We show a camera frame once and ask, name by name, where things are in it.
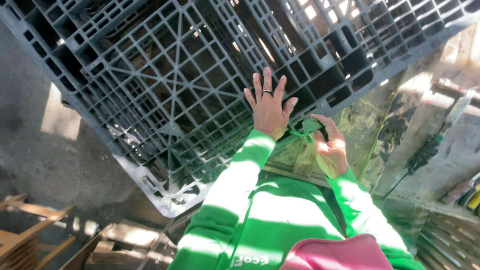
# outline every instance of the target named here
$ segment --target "green sweatshirt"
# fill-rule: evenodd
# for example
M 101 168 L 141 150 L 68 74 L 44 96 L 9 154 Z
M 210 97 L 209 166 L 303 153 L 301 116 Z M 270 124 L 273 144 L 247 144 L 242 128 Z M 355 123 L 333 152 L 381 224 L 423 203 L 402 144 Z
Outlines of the green sweatshirt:
M 250 133 L 192 217 L 169 270 L 278 269 L 300 240 L 344 239 L 318 187 L 287 177 L 258 180 L 274 147 L 264 133 Z M 345 216 L 348 237 L 370 233 L 394 269 L 425 269 L 350 169 L 327 181 Z

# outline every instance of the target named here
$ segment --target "person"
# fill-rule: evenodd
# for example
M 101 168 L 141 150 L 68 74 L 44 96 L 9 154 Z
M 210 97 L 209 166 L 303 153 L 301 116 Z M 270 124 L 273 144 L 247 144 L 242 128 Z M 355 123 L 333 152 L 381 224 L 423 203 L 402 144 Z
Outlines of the person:
M 316 131 L 316 160 L 343 212 L 346 237 L 320 189 L 310 183 L 258 173 L 284 134 L 297 98 L 282 108 L 287 79 L 272 93 L 271 70 L 253 75 L 254 130 L 212 185 L 192 217 L 169 270 L 190 269 L 425 269 L 407 251 L 347 163 L 345 139 L 334 122 L 325 126 L 328 141 Z

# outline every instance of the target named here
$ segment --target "hand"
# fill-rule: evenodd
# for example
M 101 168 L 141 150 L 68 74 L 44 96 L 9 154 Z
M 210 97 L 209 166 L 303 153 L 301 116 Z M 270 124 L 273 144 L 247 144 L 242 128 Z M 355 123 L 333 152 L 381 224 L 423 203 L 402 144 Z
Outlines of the hand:
M 310 118 L 316 119 L 324 125 L 328 135 L 328 142 L 325 142 L 325 137 L 320 130 L 310 134 L 317 146 L 317 163 L 328 178 L 337 178 L 348 170 L 345 138 L 338 131 L 332 119 L 319 114 L 311 114 Z
M 290 98 L 285 102 L 282 110 L 282 98 L 286 83 L 287 77 L 282 76 L 272 96 L 272 71 L 265 67 L 263 89 L 260 83 L 260 75 L 258 73 L 253 74 L 253 87 L 255 87 L 257 102 L 255 102 L 250 89 L 245 88 L 243 90 L 253 110 L 253 128 L 267 134 L 274 141 L 280 139 L 285 133 L 290 114 L 299 101 L 298 98 Z

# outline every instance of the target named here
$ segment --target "plastic pallet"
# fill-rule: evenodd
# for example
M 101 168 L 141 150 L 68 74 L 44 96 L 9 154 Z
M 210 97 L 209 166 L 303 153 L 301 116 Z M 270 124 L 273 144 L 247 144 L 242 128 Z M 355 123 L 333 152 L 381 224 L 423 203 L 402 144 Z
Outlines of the plastic pallet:
M 0 16 L 167 217 L 252 129 L 265 66 L 331 116 L 472 24 L 480 0 L 0 0 Z M 284 145 L 291 137 L 283 138 Z

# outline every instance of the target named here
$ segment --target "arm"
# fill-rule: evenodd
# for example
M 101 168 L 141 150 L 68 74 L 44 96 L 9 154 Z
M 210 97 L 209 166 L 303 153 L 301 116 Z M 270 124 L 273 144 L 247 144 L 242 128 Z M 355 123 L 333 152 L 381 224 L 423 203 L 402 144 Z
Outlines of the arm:
M 370 194 L 358 184 L 348 167 L 345 139 L 335 123 L 322 115 L 311 115 L 325 126 L 329 141 L 320 131 L 312 135 L 317 146 L 317 163 L 326 174 L 335 198 L 342 209 L 347 224 L 348 237 L 369 233 L 394 269 L 417 270 L 424 267 L 413 259 L 402 238 L 387 223 L 382 212 L 373 204 Z
M 216 269 L 232 239 L 239 218 L 245 213 L 250 192 L 255 188 L 258 173 L 288 123 L 298 98 L 289 99 L 282 109 L 282 97 L 287 79 L 283 76 L 275 95 L 263 95 L 260 76 L 253 75 L 257 101 L 249 89 L 245 96 L 254 112 L 254 130 L 233 156 L 230 167 L 224 170 L 210 188 L 202 207 L 192 217 L 179 242 L 179 250 L 169 270 Z M 271 91 L 269 68 L 264 69 L 265 91 Z

